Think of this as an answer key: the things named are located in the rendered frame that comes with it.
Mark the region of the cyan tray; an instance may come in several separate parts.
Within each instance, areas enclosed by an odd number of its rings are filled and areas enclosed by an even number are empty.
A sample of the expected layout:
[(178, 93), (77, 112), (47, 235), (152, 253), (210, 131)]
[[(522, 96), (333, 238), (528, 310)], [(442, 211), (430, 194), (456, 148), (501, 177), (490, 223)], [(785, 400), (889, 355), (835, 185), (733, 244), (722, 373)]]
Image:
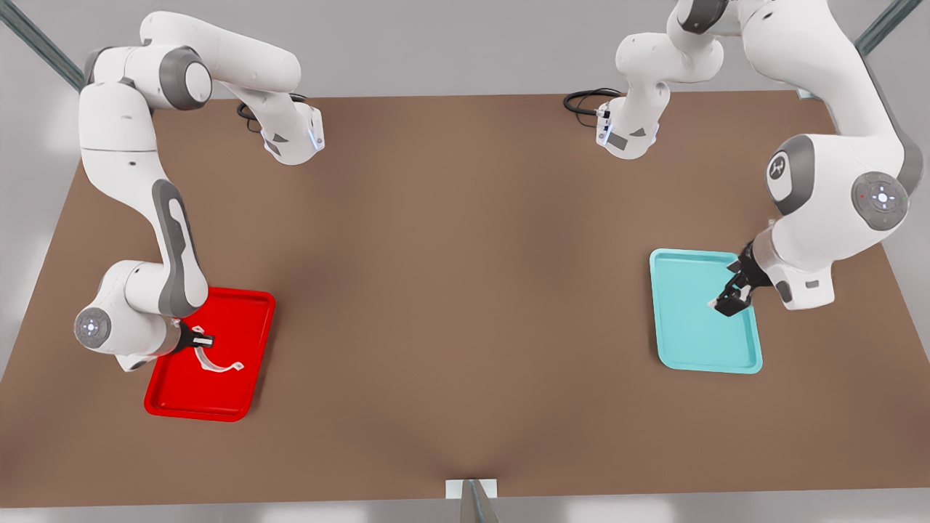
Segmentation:
[(754, 310), (725, 317), (712, 301), (733, 277), (737, 255), (658, 248), (649, 270), (658, 357), (672, 370), (754, 374), (763, 355)]

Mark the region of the red tray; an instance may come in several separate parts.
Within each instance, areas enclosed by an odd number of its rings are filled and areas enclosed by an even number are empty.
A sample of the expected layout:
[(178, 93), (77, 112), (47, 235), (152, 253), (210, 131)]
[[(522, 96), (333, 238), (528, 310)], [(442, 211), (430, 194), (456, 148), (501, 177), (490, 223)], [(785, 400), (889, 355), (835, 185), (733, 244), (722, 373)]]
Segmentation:
[(215, 337), (207, 357), (217, 365), (242, 362), (240, 371), (203, 370), (193, 348), (156, 360), (143, 405), (147, 413), (179, 419), (235, 423), (251, 407), (275, 314), (265, 291), (212, 287), (205, 304), (184, 318)]

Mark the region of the white drainage pipe clamp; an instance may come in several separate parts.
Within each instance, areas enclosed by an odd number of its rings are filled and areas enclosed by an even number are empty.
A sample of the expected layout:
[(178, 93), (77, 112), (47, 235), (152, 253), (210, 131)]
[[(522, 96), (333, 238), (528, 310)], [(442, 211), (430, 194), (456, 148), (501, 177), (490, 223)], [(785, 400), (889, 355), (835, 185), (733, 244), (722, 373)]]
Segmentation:
[(223, 373), (231, 370), (240, 371), (245, 367), (242, 362), (233, 362), (230, 365), (217, 365), (207, 357), (206, 349), (212, 348), (214, 346), (215, 337), (213, 335), (206, 334), (206, 332), (199, 325), (190, 328), (190, 331), (193, 332), (193, 341), (190, 342), (190, 346), (195, 350), (195, 356), (197, 361), (203, 370), (210, 372)]

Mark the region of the silver frame post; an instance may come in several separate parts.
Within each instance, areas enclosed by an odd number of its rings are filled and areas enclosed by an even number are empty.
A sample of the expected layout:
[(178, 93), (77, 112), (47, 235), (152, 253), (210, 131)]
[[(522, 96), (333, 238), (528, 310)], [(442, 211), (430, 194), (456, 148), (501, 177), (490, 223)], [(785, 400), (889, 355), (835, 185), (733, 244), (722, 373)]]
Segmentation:
[(458, 523), (501, 523), (492, 499), (498, 497), (497, 479), (448, 479), (445, 499), (461, 502)]
[(0, 21), (30, 50), (77, 92), (84, 87), (84, 74), (13, 0), (0, 0)]
[(889, 99), (923, 96), (930, 85), (930, 0), (828, 0), (828, 6)]

